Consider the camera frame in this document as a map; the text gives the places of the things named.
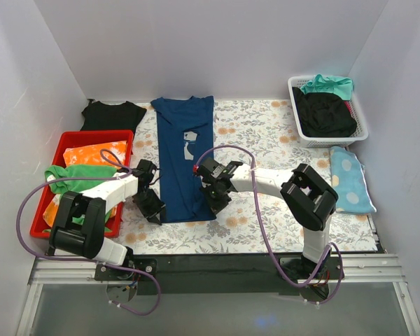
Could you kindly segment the dark blue t shirt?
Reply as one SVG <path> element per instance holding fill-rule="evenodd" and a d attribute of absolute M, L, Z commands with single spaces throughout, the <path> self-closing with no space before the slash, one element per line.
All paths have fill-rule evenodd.
<path fill-rule="evenodd" d="M 162 223 L 212 221 L 216 218 L 193 168 L 214 147 L 214 98 L 154 99 L 157 113 L 160 199 L 166 204 Z"/>

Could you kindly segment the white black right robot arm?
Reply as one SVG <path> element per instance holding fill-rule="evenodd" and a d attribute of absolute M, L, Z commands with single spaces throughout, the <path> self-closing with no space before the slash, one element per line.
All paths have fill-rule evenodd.
<path fill-rule="evenodd" d="M 250 167 L 239 161 L 223 165 L 208 157 L 194 168 L 200 188 L 214 214 L 230 202 L 230 193 L 254 193 L 284 200 L 304 229 L 300 269 L 311 278 L 328 270 L 329 230 L 339 196 L 308 164 L 292 170 Z"/>

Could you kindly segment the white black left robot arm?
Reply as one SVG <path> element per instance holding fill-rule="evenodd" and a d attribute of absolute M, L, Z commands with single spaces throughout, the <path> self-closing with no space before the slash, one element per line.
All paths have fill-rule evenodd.
<path fill-rule="evenodd" d="M 151 161 L 141 160 L 132 171 L 119 169 L 110 181 L 64 193 L 50 231 L 49 254 L 61 250 L 106 263 L 118 279 L 129 279 L 135 271 L 134 254 L 104 236 L 106 215 L 130 198 L 149 223 L 161 224 L 166 206 L 151 188 L 157 170 Z"/>

